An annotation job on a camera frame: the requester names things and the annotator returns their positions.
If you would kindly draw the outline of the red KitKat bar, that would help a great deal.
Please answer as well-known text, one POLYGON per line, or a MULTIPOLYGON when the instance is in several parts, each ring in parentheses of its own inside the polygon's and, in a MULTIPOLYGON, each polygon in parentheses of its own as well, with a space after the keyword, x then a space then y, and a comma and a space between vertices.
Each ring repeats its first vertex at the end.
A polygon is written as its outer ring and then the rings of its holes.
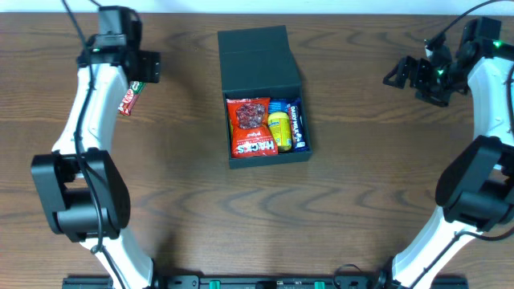
POLYGON ((118 112, 122 116, 131 116, 132 110, 138 101, 139 97, 141 96, 143 90, 146 87, 146 83, 139 82, 139 81, 132 81, 129 86, 128 90, 125 93, 119 107, 118 112))

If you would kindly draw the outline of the red Hacks candy bag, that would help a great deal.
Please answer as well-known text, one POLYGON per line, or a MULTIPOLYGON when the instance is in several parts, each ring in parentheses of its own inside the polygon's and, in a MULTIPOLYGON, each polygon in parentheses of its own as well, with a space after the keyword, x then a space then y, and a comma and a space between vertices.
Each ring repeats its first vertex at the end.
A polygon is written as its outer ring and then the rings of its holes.
POLYGON ((278 154, 275 140, 267 126, 269 97, 226 100, 232 126, 233 158, 264 157, 278 154))

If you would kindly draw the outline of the blue Oreo cookie pack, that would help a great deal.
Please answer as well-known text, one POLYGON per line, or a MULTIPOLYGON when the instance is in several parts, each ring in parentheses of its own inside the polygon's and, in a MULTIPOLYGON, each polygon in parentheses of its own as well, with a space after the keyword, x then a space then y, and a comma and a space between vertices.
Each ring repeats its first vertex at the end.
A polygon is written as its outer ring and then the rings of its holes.
POLYGON ((268 105, 268 113, 275 112, 288 112, 289 100, 286 99, 272 99, 268 105))

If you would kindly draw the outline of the purple Dairy Milk bar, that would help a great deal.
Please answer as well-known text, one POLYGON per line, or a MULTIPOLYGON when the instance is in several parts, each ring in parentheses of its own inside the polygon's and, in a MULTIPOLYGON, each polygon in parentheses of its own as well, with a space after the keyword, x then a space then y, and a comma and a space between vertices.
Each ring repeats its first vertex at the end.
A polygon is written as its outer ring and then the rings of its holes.
POLYGON ((295 152, 303 152, 308 150, 302 124, 300 105, 301 102, 299 99, 297 99, 290 102, 287 106, 292 134, 292 148, 295 152))

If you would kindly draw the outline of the dark green box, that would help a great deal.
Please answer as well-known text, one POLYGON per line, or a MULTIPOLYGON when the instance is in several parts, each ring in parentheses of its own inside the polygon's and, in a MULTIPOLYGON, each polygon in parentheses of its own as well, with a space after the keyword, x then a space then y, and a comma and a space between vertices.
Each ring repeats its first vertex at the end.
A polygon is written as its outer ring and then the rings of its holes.
POLYGON ((218 32, 222 99, 291 99, 300 102, 302 129, 307 149, 275 156, 234 158, 232 169, 308 161, 312 142, 304 108, 301 71, 289 47, 285 26, 218 32))

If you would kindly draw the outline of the yellow cylindrical candy container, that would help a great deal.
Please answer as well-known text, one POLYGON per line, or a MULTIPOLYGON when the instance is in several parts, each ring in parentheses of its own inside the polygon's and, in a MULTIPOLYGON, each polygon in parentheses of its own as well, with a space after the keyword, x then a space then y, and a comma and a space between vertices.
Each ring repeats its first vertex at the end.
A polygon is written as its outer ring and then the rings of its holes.
POLYGON ((289 116, 286 112, 273 112, 268 116, 267 126, 278 146, 280 153, 292 149, 292 134, 289 116))

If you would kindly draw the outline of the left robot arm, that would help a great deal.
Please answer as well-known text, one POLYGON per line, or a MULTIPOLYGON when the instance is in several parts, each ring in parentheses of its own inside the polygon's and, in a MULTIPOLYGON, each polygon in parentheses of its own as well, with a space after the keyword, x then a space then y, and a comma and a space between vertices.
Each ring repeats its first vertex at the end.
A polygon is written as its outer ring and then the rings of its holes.
POLYGON ((78 85, 51 152, 34 156, 31 176, 54 234, 97 257, 107 276, 69 276, 64 288, 165 288, 154 260, 129 229, 129 191, 110 155, 118 107, 132 82, 158 83, 159 53, 141 50, 142 21, 125 6, 99 6, 99 30, 77 34, 78 85))

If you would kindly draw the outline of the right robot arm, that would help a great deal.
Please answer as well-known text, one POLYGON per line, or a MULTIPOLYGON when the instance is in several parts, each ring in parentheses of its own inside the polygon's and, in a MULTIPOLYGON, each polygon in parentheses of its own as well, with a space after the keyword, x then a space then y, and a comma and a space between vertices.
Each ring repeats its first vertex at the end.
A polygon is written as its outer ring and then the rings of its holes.
POLYGON ((442 108, 452 94, 470 94, 474 136, 439 178, 429 221, 381 271, 377 288, 465 287, 462 279, 438 273, 469 242, 513 234, 488 235, 513 219, 513 47, 501 41, 500 31, 493 18, 469 21, 455 55, 440 32, 425 41, 426 58, 406 56, 383 79, 394 88, 410 86, 417 98, 442 108))

